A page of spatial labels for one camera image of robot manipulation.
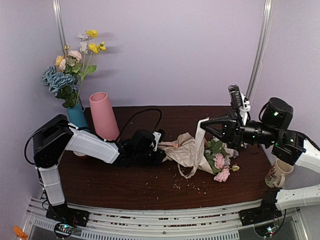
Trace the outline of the flower bunch pink blue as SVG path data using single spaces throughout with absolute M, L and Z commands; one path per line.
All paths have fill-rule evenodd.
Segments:
M 210 141 L 204 142 L 204 156 L 213 172 L 213 180 L 224 183 L 228 180 L 231 172 L 238 172 L 240 166 L 237 163 L 232 164 L 231 160 L 237 158 L 237 150 L 227 147 L 226 143 L 213 137 Z

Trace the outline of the beige pink wrapping paper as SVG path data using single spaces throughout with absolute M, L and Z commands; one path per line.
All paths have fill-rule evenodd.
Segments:
M 191 136 L 188 132 L 180 134 L 175 141 L 160 142 L 158 148 L 166 153 L 166 157 L 163 160 L 175 161 L 180 165 L 180 169 L 185 175 L 192 170 L 194 164 L 193 158 L 196 153 L 195 137 Z M 205 158 L 205 151 L 203 155 L 204 157 L 201 159 L 197 170 L 212 175 L 213 171 Z

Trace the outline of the white ribbon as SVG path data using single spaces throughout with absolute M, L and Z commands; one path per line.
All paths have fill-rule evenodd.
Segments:
M 204 149 L 205 149 L 205 133 L 206 131 L 202 129 L 201 124 L 208 121 L 210 118 L 207 117 L 205 119 L 200 119 L 197 123 L 196 132 L 195 132 L 195 156 L 193 157 L 193 168 L 192 170 L 185 175 L 180 165 L 178 164 L 178 171 L 182 177 L 185 179 L 190 179 L 197 172 L 198 166 L 201 163 L 202 158 L 204 157 Z

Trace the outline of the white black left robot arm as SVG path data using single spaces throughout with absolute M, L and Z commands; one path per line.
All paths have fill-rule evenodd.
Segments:
M 65 152 L 88 156 L 117 167 L 159 166 L 166 156 L 159 149 L 163 129 L 137 130 L 129 139 L 107 140 L 77 126 L 59 114 L 37 129 L 29 138 L 33 146 L 33 163 L 45 190 L 51 212 L 61 222 L 73 216 L 63 193 L 59 163 Z

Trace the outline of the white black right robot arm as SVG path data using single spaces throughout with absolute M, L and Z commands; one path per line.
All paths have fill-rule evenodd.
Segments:
M 289 130 L 293 107 L 284 100 L 272 97 L 262 107 L 259 121 L 243 123 L 240 113 L 232 110 L 226 116 L 205 119 L 199 126 L 227 144 L 238 149 L 241 144 L 260 144 L 272 147 L 272 154 L 290 166 L 320 171 L 320 148 L 306 134 Z M 276 211 L 307 207 L 320 203 L 320 186 L 291 190 L 267 191 L 256 210 L 259 220 L 268 220 Z

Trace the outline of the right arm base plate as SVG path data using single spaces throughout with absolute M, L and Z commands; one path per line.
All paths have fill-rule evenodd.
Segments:
M 239 212 L 242 226 L 255 225 L 266 221 L 271 221 L 274 217 L 281 217 L 282 212 L 275 207 L 259 206 L 244 209 Z

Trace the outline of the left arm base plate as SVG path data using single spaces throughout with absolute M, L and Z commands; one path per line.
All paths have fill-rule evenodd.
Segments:
M 70 226 L 86 227 L 90 213 L 86 210 L 79 210 L 75 208 L 66 209 L 49 209 L 45 217 L 58 222 L 66 223 Z

